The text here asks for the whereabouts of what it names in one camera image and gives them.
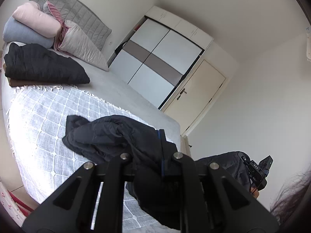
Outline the person's right hand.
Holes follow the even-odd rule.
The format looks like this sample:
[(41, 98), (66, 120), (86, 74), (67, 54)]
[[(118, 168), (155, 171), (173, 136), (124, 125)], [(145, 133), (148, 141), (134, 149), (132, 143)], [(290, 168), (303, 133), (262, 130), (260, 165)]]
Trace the person's right hand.
[(255, 199), (257, 199), (257, 198), (259, 197), (259, 191), (258, 191), (258, 189), (257, 189), (256, 186), (252, 186), (252, 187), (250, 188), (250, 193), (252, 194), (252, 196), (253, 196)]

